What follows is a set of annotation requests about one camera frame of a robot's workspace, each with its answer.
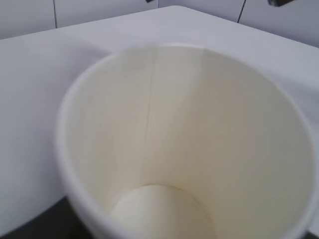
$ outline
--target paper cup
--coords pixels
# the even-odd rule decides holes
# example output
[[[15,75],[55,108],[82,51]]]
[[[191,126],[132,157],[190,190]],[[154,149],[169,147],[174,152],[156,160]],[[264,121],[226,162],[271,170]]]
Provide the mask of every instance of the paper cup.
[[[292,101],[201,47],[132,48],[67,93],[56,137],[67,195],[100,239],[297,239],[317,162]]]

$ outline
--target dark object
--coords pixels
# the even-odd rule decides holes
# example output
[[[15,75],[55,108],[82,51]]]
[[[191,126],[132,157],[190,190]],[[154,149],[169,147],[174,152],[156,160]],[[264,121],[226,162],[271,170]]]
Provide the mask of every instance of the dark object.
[[[93,239],[73,212],[68,200],[62,199],[31,222],[1,239]],[[319,239],[307,233],[303,239]]]
[[[272,6],[283,6],[293,0],[268,0],[268,3]]]

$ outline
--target grout line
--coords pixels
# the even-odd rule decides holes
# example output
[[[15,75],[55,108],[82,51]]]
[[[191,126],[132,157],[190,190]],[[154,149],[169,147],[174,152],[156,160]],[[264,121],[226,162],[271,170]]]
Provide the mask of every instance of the grout line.
[[[57,23],[57,21],[56,21],[55,0],[53,0],[53,11],[54,11],[54,23],[55,23],[55,28],[58,28],[58,23]]]
[[[246,4],[246,0],[244,0],[243,6],[242,6],[242,8],[241,8],[241,10],[240,10],[240,14],[239,14],[239,17],[238,17],[237,23],[239,23],[239,20],[240,20],[240,18],[241,18],[241,14],[243,13],[243,10],[244,10],[244,7],[245,7],[245,4]]]

